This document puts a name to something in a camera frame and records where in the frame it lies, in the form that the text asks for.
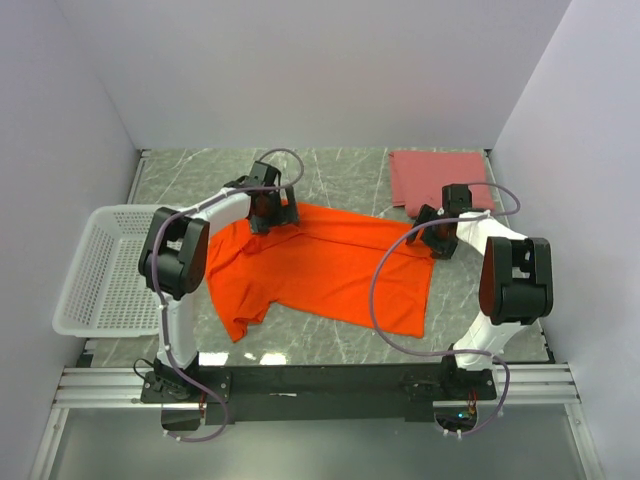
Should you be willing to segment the orange t shirt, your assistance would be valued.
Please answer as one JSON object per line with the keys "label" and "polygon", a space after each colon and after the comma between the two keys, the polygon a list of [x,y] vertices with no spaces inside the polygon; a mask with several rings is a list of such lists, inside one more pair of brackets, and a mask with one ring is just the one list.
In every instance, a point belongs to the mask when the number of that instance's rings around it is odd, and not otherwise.
{"label": "orange t shirt", "polygon": [[422,337],[435,261],[424,245],[393,245],[409,224],[306,203],[298,211],[298,225],[266,235],[240,220],[211,237],[205,279],[230,339],[274,303]]}

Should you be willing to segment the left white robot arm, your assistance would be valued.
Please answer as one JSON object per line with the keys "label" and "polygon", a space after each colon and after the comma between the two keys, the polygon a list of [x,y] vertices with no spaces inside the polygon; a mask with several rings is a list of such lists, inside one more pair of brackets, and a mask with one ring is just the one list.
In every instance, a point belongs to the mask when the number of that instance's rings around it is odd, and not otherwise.
{"label": "left white robot arm", "polygon": [[193,399],[202,388],[198,349],[189,325],[187,300],[204,279],[210,237],[240,221],[250,232],[297,224],[294,185],[300,170],[284,183],[282,172],[263,159],[247,175],[226,183],[213,196],[189,207],[160,207],[152,217],[138,260],[139,274],[157,297],[159,348],[149,387],[176,401]]}

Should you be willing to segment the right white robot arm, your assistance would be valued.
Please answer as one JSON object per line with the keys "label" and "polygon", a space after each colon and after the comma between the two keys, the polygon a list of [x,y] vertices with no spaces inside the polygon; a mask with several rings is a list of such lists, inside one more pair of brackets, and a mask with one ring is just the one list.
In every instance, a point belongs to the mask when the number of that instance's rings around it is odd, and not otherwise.
{"label": "right white robot arm", "polygon": [[460,399],[492,381],[494,357],[513,336],[553,308],[551,246],[501,224],[488,211],[473,206],[468,184],[442,188],[442,206],[420,207],[414,222],[421,229],[407,245],[421,241],[436,260],[449,260],[466,243],[483,257],[479,281],[479,313],[463,337],[441,361],[439,387]]}

